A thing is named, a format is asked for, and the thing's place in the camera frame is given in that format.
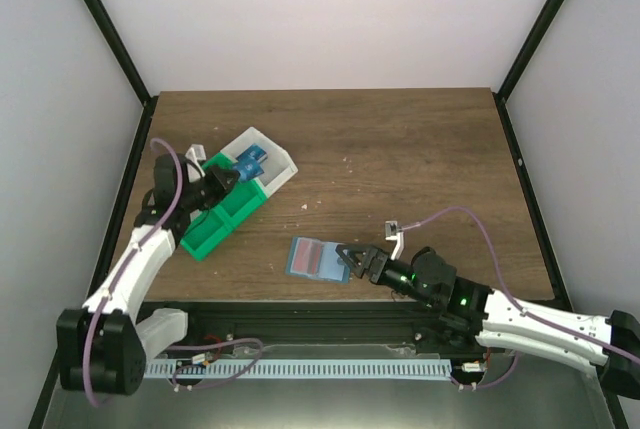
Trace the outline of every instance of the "green plastic tray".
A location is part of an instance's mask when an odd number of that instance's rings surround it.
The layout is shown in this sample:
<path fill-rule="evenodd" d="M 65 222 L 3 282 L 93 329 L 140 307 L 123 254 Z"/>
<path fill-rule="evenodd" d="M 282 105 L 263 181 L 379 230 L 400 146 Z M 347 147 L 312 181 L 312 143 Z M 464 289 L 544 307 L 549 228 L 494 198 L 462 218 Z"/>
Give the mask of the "green plastic tray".
<path fill-rule="evenodd" d="M 228 169 L 233 163 L 218 153 L 202 167 L 206 169 L 211 164 Z M 267 196 L 256 181 L 236 184 L 220 204 L 191 223 L 180 244 L 194 259 L 202 261 L 266 200 Z"/>

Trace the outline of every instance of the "white cable tray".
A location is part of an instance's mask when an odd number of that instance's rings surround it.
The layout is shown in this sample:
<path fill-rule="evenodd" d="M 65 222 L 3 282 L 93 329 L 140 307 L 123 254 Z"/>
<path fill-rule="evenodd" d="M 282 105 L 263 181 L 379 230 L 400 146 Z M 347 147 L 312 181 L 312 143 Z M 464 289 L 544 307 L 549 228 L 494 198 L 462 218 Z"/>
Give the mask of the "white cable tray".
<path fill-rule="evenodd" d="M 155 359 L 147 364 L 145 379 L 171 377 L 176 359 Z M 248 360 L 221 359 L 207 367 L 189 367 L 180 376 L 199 379 L 224 379 L 246 366 Z M 448 381 L 449 360 L 333 360 L 333 359 L 272 359 L 261 360 L 242 379 L 411 379 Z"/>

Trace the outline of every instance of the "blue object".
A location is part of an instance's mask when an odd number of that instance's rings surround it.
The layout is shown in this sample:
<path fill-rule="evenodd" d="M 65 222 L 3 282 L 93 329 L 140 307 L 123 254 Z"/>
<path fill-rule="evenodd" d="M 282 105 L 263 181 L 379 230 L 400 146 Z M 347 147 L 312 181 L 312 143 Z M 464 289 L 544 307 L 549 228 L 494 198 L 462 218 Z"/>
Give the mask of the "blue object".
<path fill-rule="evenodd" d="M 285 273 L 315 281 L 348 283 L 349 268 L 336 253 L 337 246 L 337 242 L 294 237 Z"/>
<path fill-rule="evenodd" d="M 251 144 L 242 154 L 240 154 L 236 159 L 238 161 L 243 160 L 245 157 L 251 157 L 255 159 L 257 163 L 263 163 L 267 158 L 267 153 L 264 149 L 262 149 L 257 144 Z"/>
<path fill-rule="evenodd" d="M 262 169 L 260 163 L 250 156 L 239 159 L 238 162 L 231 167 L 240 173 L 238 182 L 247 182 L 264 174 L 264 169 Z"/>

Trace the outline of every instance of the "connector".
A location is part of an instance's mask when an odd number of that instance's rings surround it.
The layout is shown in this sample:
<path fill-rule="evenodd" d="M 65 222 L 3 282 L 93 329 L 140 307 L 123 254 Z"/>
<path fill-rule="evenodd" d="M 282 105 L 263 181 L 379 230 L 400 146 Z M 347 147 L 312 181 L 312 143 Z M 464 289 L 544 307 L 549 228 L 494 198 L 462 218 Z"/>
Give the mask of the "connector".
<path fill-rule="evenodd" d="M 462 364 L 463 372 L 485 372 L 487 364 L 484 362 L 464 362 Z"/>
<path fill-rule="evenodd" d="M 194 366 L 208 366 L 213 362 L 214 356 L 211 352 L 203 352 L 196 354 L 191 358 L 191 364 Z"/>

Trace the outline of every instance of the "black metal frame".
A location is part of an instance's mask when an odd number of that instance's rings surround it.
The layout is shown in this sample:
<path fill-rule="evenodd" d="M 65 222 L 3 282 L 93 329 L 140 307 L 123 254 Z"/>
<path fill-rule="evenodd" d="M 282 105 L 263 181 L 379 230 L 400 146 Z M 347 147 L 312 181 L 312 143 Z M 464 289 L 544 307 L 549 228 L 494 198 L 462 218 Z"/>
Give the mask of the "black metal frame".
<path fill-rule="evenodd" d="M 143 106 L 133 147 L 91 281 L 89 292 L 92 293 L 104 280 L 111 265 L 117 237 L 146 143 L 157 97 L 151 97 L 147 91 L 101 0 L 84 1 Z M 571 302 L 562 280 L 506 107 L 509 96 L 512 94 L 563 2 L 564 0 L 546 1 L 502 86 L 498 93 L 494 94 L 494 98 L 555 296 L 553 301 L 545 301 L 544 303 L 560 309 L 570 310 Z M 182 308 L 189 312 L 190 321 L 195 321 L 193 323 L 195 327 L 192 325 L 189 331 L 190 335 L 194 337 L 198 337 L 198 334 L 213 328 L 220 334 L 259 335 L 267 342 L 281 343 L 319 341 L 338 343 L 348 339 L 349 342 L 400 344 L 408 342 L 408 339 L 413 340 L 413 335 L 420 329 L 421 320 L 417 306 L 411 303 L 393 304 L 388 302 L 145 303 L 141 309 L 141 315 L 148 314 L 157 307 L 167 306 Z M 423 346 L 419 349 L 423 352 L 440 352 L 447 357 L 465 357 L 462 352 L 456 352 L 455 350 L 452 352 L 452 348 L 449 346 L 446 348 Z M 57 355 L 54 355 L 51 369 L 29 425 L 30 428 L 42 427 L 44 424 L 57 374 Z M 617 396 L 606 393 L 605 397 L 616 427 L 628 428 Z"/>

